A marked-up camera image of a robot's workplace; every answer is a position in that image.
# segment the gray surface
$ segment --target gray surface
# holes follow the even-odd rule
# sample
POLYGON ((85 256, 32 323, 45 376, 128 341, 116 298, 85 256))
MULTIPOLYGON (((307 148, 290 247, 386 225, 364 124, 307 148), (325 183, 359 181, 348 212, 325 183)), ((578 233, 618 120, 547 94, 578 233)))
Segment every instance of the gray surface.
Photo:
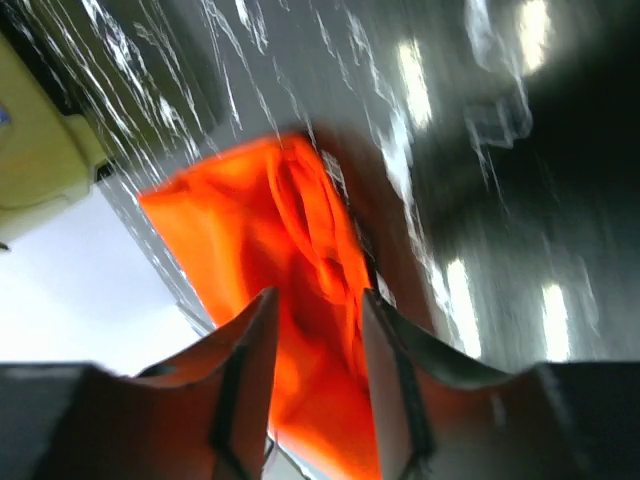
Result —
POLYGON ((0 468, 4 478, 34 478, 85 371, 86 366, 80 364, 5 364, 0 368, 0 468))
MULTIPOLYGON (((638 358, 637 198, 626 169, 637 150, 627 60, 637 42, 625 37, 638 9, 494 1, 485 18, 485 6, 175 2, 208 59, 196 75, 225 92, 204 153, 308 121, 401 149, 392 126, 406 115, 439 269, 427 274, 443 280, 437 333, 507 370, 638 358)), ((119 188, 116 179, 118 209, 131 210, 119 188)), ((148 227, 135 233, 186 308, 206 318, 148 227)))

